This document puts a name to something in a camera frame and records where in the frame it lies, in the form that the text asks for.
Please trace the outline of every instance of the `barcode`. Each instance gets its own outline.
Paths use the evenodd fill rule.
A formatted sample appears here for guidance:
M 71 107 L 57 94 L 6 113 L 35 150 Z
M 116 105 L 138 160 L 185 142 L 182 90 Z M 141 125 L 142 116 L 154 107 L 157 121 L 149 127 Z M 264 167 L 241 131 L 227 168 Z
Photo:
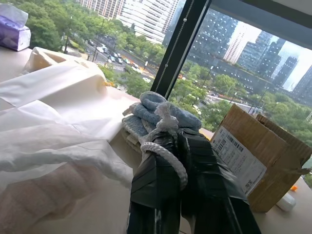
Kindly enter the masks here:
M 236 140 L 233 139 L 233 137 L 231 137 L 230 135 L 228 135 L 228 136 L 227 136 L 227 139 L 229 139 L 230 142 L 232 142 L 232 144 L 233 144 L 236 148 L 238 148 L 238 150 L 239 150 L 240 152 L 243 152 L 244 148 L 241 147 L 240 144 L 239 144 Z
M 221 143 L 218 145 L 218 148 L 217 148 L 217 150 L 216 150 L 216 151 L 218 152 L 218 154 L 219 154 L 219 153 L 221 152 L 221 150 L 223 149 L 225 143 L 226 143 L 226 140 L 223 139 L 223 140 L 221 141 Z

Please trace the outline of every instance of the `tissue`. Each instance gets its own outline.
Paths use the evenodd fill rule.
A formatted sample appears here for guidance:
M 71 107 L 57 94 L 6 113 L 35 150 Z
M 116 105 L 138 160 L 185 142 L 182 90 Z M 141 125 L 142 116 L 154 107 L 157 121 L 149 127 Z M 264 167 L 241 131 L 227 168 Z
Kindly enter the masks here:
M 0 4 L 0 46 L 20 51 L 30 44 L 31 32 L 25 26 L 28 14 L 9 4 Z

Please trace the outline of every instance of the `table surface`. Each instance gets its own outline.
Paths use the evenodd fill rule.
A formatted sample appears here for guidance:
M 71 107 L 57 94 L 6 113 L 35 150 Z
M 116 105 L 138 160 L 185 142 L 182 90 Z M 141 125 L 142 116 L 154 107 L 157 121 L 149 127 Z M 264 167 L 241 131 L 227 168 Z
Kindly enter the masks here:
M 20 52 L 8 50 L 0 47 L 0 82 L 12 79 L 18 76 L 22 70 L 28 58 L 31 50 L 25 49 Z M 113 87 L 107 87 L 105 95 L 114 96 L 114 98 L 121 97 L 128 98 L 131 101 L 138 100 L 130 95 L 127 95 Z M 116 137 L 116 140 L 111 142 L 114 149 L 124 149 L 123 153 L 129 153 L 131 151 L 128 147 L 123 148 L 122 137 Z M 135 161 L 129 162 L 129 166 L 136 167 L 139 163 L 139 157 Z M 274 206 L 266 214 L 254 214 L 254 217 L 263 234 L 308 234 L 312 230 L 311 214 L 312 214 L 312 191 L 307 186 L 302 178 L 296 182 L 298 187 L 297 192 L 289 192 L 296 200 L 296 206 L 291 212 L 285 213 L 281 211 L 277 206 Z M 190 228 L 186 220 L 181 221 L 181 230 L 187 234 L 190 234 Z

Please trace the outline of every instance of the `sky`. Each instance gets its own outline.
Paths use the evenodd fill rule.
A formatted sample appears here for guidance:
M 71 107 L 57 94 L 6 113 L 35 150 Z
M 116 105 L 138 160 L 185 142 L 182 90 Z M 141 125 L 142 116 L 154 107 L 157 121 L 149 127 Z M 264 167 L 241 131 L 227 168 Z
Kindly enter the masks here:
M 243 22 L 239 22 L 237 24 L 237 27 L 235 28 L 235 31 L 232 34 L 231 40 L 235 38 L 235 36 L 238 34 L 240 30 L 243 29 L 244 26 L 247 27 L 247 33 L 245 34 L 245 36 L 248 38 L 247 41 L 255 42 L 261 30 Z M 278 37 L 274 36 L 272 38 L 272 41 L 276 41 L 277 39 Z M 285 42 L 280 52 L 284 51 L 287 51 L 292 55 L 298 56 L 298 64 L 294 68 L 293 72 L 290 74 L 289 78 L 287 79 L 287 81 L 283 86 L 284 89 L 292 91 L 295 88 L 296 84 L 301 80 L 303 75 L 312 65 L 312 51 L 307 48 L 303 48 L 299 45 L 293 44 L 289 41 Z

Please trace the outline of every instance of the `windowsill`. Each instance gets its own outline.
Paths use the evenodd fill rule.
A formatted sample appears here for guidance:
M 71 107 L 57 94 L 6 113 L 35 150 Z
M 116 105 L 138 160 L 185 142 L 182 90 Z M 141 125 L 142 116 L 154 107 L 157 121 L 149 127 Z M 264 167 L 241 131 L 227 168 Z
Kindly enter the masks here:
M 0 64 L 0 82 L 17 76 L 28 61 L 30 53 L 31 50 L 29 49 L 14 52 L 0 47 L 0 60 L 2 61 Z M 105 87 L 103 90 L 103 103 L 107 103 L 111 100 L 117 101 L 118 106 L 116 106 L 115 111 L 121 113 L 125 110 L 125 106 L 129 106 L 129 103 L 139 101 L 139 99 L 113 87 Z M 213 133 L 205 129 L 201 129 L 201 133 L 207 138 L 211 138 L 213 135 Z M 113 139 L 111 145 L 116 153 L 121 155 L 129 166 L 133 168 L 138 166 L 140 161 L 139 155 L 123 141 L 120 134 Z M 254 214 L 263 234 L 310 233 L 312 230 L 312 222 L 310 221 L 312 211 L 312 191 L 302 178 L 296 182 L 296 186 L 298 187 L 297 192 L 289 192 L 297 202 L 291 212 L 284 213 L 278 207 L 274 206 L 266 214 Z M 181 230 L 190 234 L 189 225 L 184 219 L 181 220 Z

